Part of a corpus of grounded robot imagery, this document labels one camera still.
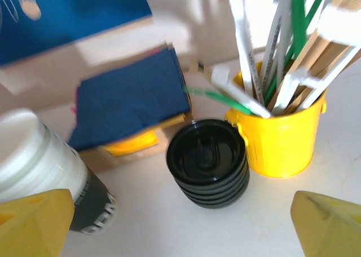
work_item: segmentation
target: white container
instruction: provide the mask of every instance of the white container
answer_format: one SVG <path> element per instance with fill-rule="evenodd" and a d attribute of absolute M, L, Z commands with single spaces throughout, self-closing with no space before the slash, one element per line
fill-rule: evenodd
<path fill-rule="evenodd" d="M 28 109 L 0 116 L 0 188 L 26 172 L 27 163 L 43 145 L 44 135 L 45 126 Z"/>
<path fill-rule="evenodd" d="M 0 116 L 0 202 L 56 188 L 70 190 L 74 200 L 87 179 L 78 153 L 46 128 L 27 109 Z"/>
<path fill-rule="evenodd" d="M 55 138 L 51 138 L 50 133 L 46 133 L 47 147 L 40 158 L 33 164 L 30 171 L 21 179 L 17 179 L 10 188 L 0 191 L 0 201 L 10 201 L 31 195 L 34 189 L 44 182 L 50 184 L 51 179 L 61 176 L 63 169 L 59 166 L 64 161 L 64 151 L 62 143 Z"/>

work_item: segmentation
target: blue paper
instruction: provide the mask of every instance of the blue paper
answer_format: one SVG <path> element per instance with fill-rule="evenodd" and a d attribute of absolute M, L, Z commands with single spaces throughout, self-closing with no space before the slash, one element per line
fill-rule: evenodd
<path fill-rule="evenodd" d="M 0 65 L 11 63 L 74 40 L 151 16 L 147 0 L 36 0 L 42 16 L 33 21 L 13 3 L 15 23 L 0 0 Z"/>
<path fill-rule="evenodd" d="M 190 111 L 174 50 L 167 48 L 126 67 L 81 82 L 77 126 L 69 140 L 76 150 L 121 140 Z"/>

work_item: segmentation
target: stacked black lids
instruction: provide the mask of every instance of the stacked black lids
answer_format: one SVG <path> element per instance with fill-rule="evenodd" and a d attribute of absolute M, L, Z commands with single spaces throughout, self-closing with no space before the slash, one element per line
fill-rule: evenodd
<path fill-rule="evenodd" d="M 217 119 L 181 129 L 169 144 L 167 165 L 185 195 L 210 209 L 238 200 L 249 181 L 243 139 L 237 129 Z"/>

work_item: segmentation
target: white plastic strip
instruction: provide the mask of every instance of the white plastic strip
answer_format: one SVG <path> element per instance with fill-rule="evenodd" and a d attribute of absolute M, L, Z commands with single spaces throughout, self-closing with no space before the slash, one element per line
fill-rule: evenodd
<path fill-rule="evenodd" d="M 265 85 L 270 82 L 268 79 L 270 77 L 273 56 L 275 54 L 280 28 L 281 28 L 281 7 L 277 6 L 276 13 L 271 25 L 270 34 L 268 35 L 261 71 L 259 73 L 259 80 L 262 84 L 262 91 L 264 95 L 265 95 Z"/>
<path fill-rule="evenodd" d="M 291 30 L 290 14 L 289 14 L 291 8 L 291 0 L 280 0 L 279 6 L 281 6 L 282 17 L 281 17 L 280 43 L 278 47 L 277 87 L 280 86 L 283 80 L 284 58 L 289 45 L 289 41 L 287 41 L 287 39 L 288 39 L 289 31 Z"/>
<path fill-rule="evenodd" d="M 314 89 L 308 97 L 297 108 L 296 112 L 309 108 L 314 101 L 323 93 L 324 90 L 331 84 L 331 82 L 341 73 L 352 58 L 359 52 L 361 46 L 350 48 L 344 56 L 334 65 L 334 67 L 322 78 L 322 82 L 317 89 Z"/>
<path fill-rule="evenodd" d="M 272 114 L 277 116 L 289 105 L 297 87 L 304 85 L 310 88 L 318 88 L 322 80 L 309 75 L 306 68 L 299 68 L 292 74 L 286 74 L 277 96 L 276 104 L 272 110 Z"/>
<path fill-rule="evenodd" d="M 328 4 L 321 13 L 317 30 L 326 40 L 360 46 L 361 10 L 354 12 Z"/>
<path fill-rule="evenodd" d="M 212 72 L 212 84 L 225 90 L 232 98 L 237 100 L 246 108 L 250 109 L 254 114 L 263 118 L 270 118 L 271 113 L 262 106 L 253 97 L 247 95 L 237 84 L 235 84 L 229 76 L 229 68 L 216 66 Z"/>
<path fill-rule="evenodd" d="M 254 85 L 257 100 L 264 105 L 265 102 L 262 95 L 261 85 L 259 84 L 257 67 L 254 62 L 249 25 L 244 11 L 244 0 L 230 0 L 230 6 L 235 21 L 236 42 L 245 92 L 249 96 L 253 96 Z"/>
<path fill-rule="evenodd" d="M 243 42 L 244 38 L 244 12 L 243 12 L 243 0 L 230 0 L 230 6 L 232 15 L 235 21 L 236 29 L 236 43 L 239 54 L 239 63 L 242 70 L 242 79 L 244 84 L 244 90 L 246 94 L 253 95 L 252 77 L 250 75 L 250 68 L 248 63 L 247 51 Z"/>

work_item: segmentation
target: white table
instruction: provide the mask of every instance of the white table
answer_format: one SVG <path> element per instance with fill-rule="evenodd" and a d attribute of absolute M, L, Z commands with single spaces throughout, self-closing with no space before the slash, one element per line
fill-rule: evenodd
<path fill-rule="evenodd" d="M 233 72 L 237 71 L 232 63 Z M 287 179 L 250 172 L 248 189 L 219 210 L 196 206 L 182 193 L 164 153 L 98 175 L 118 199 L 113 225 L 99 236 L 69 232 L 62 257 L 302 257 L 290 218 L 297 190 L 309 190 L 361 203 L 361 63 L 339 76 L 327 92 L 311 165 Z M 206 86 L 186 76 L 190 86 Z M 222 119 L 227 107 L 192 97 L 196 118 Z M 41 117 L 63 136 L 71 114 Z"/>

